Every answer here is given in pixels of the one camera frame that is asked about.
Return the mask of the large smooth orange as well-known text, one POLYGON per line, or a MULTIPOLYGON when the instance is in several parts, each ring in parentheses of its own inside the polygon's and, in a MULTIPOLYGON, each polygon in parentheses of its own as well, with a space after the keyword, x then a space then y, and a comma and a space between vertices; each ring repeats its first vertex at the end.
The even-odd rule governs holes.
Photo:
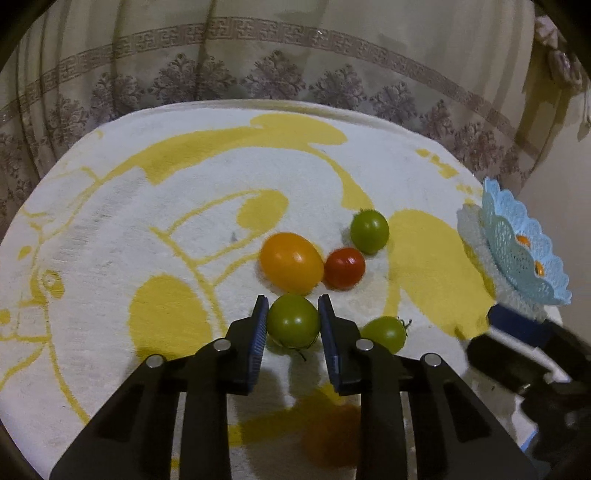
POLYGON ((537 277, 539 277, 539 278, 546 277, 546 268, 540 260, 534 261, 534 271, 535 271, 535 274, 537 277))

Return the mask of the blue lattice plastic basket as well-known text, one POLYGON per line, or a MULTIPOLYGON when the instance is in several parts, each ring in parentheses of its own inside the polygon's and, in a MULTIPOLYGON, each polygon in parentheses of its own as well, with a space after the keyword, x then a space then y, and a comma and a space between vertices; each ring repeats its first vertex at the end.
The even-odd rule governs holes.
POLYGON ((562 259, 538 220, 495 179, 484 180, 482 223, 493 259, 506 280, 528 300, 569 305, 572 292, 562 259))

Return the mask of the small red tomato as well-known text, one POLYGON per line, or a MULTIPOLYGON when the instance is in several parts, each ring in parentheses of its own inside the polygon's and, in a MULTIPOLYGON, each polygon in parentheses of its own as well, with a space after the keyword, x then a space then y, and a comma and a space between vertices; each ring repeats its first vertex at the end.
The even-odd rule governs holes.
POLYGON ((327 469, 356 468, 359 463, 361 408, 341 405, 312 421, 301 448, 312 464, 327 469))

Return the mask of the green tomato with stem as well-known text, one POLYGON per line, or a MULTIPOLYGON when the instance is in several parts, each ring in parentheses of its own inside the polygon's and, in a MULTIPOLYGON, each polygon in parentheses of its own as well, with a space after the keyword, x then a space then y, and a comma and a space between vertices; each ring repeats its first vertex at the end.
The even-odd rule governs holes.
POLYGON ((397 354, 406 344, 412 322, 413 320, 405 321, 397 316, 382 316, 363 326, 361 334, 363 338, 377 342, 392 354, 397 354))

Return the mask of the smooth yellow-orange fruit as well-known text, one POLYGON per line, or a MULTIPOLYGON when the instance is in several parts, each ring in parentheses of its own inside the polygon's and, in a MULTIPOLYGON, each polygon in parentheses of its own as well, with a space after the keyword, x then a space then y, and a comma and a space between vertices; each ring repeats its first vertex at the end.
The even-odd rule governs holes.
POLYGON ((301 235, 280 232, 271 235, 259 252, 263 275, 283 292, 305 295, 324 278, 322 256, 301 235))

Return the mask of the small textured orange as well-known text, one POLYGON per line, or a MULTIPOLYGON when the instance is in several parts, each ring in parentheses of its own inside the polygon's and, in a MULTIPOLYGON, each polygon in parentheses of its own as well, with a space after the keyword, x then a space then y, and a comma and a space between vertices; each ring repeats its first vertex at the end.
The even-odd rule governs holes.
POLYGON ((516 240, 527 248, 531 247, 531 242, 529 238, 525 235, 517 235, 516 240))

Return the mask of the beige patterned curtain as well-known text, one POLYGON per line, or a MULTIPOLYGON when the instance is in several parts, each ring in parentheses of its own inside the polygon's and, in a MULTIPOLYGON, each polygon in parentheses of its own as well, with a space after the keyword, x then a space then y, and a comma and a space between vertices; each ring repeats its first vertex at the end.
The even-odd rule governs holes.
POLYGON ((1 71, 1 223, 94 128, 192 101, 374 115, 523 188, 590 76, 537 1, 56 1, 1 71))

